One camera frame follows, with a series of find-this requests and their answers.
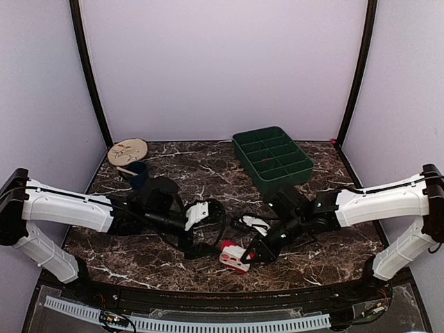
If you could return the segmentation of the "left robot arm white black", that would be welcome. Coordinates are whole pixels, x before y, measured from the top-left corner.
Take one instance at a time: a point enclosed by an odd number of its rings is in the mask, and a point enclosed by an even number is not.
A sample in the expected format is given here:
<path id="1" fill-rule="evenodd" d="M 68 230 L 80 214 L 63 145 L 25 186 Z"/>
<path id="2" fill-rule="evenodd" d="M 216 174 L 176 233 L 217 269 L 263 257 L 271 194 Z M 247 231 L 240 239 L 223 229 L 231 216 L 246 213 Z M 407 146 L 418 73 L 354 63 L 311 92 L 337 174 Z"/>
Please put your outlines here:
<path id="1" fill-rule="evenodd" d="M 83 302 L 93 302 L 97 286 L 89 281 L 86 263 L 57 246 L 37 226 L 45 221 L 87 228 L 112 236 L 133 236 L 152 230 L 174 236 L 173 247 L 187 259 L 213 255 L 216 244 L 194 243 L 199 223 L 226 226 L 223 205 L 215 199 L 184 205 L 179 186 L 167 177 L 148 178 L 127 196 L 87 195 L 42 184 L 28 170 L 13 171 L 1 187 L 1 245 L 11 246 L 52 273 Z"/>

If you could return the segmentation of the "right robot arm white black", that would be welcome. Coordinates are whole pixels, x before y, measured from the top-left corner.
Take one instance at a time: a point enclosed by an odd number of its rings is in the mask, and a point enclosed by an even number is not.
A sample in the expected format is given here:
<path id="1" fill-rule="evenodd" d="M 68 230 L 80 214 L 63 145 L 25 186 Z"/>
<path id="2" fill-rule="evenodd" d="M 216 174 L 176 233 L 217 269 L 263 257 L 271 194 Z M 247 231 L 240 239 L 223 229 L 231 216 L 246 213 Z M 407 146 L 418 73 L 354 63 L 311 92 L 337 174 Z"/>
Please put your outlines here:
<path id="1" fill-rule="evenodd" d="M 339 188 L 309 200 L 295 187 L 283 184 L 270 190 L 265 203 L 278 217 L 267 227 L 255 216 L 241 222 L 258 231 L 247 248 L 225 246 L 221 262 L 246 272 L 251 263 L 274 262 L 281 250 L 307 234 L 350 228 L 359 223 L 412 216 L 411 226 L 388 248 L 367 260 L 363 279 L 354 287 L 361 301 L 370 300 L 395 274 L 430 247 L 443 243 L 443 174 L 434 164 L 399 182 L 363 189 Z"/>

